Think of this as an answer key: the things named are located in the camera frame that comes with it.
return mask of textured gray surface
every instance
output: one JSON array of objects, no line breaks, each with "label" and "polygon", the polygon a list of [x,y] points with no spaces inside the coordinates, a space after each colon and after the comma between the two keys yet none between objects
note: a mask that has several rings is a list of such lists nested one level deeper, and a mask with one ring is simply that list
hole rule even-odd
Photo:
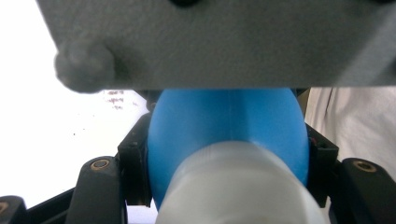
[{"label": "textured gray surface", "polygon": [[97,92],[115,78],[112,53],[91,40],[64,41],[55,59],[57,77],[73,91]]},{"label": "textured gray surface", "polygon": [[396,85],[396,5],[369,0],[38,0],[51,35],[116,58],[112,88]]}]

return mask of white background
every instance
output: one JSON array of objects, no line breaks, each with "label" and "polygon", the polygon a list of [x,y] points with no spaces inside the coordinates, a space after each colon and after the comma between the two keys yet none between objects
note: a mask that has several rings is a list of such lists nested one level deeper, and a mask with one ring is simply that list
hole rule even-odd
[{"label": "white background", "polygon": [[[0,196],[21,196],[32,207],[73,188],[86,161],[114,156],[146,102],[134,91],[65,88],[35,1],[1,1],[0,29]],[[133,209],[130,223],[154,221],[155,209]]]}]

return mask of blue spherical object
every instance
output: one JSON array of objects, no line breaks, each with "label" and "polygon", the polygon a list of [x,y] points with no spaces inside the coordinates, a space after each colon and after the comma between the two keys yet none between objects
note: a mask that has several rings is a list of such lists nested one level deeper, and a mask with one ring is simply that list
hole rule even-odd
[{"label": "blue spherical object", "polygon": [[306,183],[308,137],[290,89],[164,91],[148,131],[148,174],[158,209],[176,168],[222,141],[269,149]]}]

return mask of white cylinder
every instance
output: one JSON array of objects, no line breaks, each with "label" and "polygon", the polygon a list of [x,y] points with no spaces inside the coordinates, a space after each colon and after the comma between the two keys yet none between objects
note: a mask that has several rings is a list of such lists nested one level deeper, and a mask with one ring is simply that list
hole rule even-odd
[{"label": "white cylinder", "polygon": [[315,200],[274,153],[249,143],[222,142],[180,164],[156,223],[325,221]]}]

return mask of white cloth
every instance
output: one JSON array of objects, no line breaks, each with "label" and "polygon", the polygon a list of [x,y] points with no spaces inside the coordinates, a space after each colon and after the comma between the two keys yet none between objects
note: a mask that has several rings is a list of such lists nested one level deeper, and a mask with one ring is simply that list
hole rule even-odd
[{"label": "white cloth", "polygon": [[384,167],[396,180],[396,87],[313,88],[305,122],[355,157]]}]

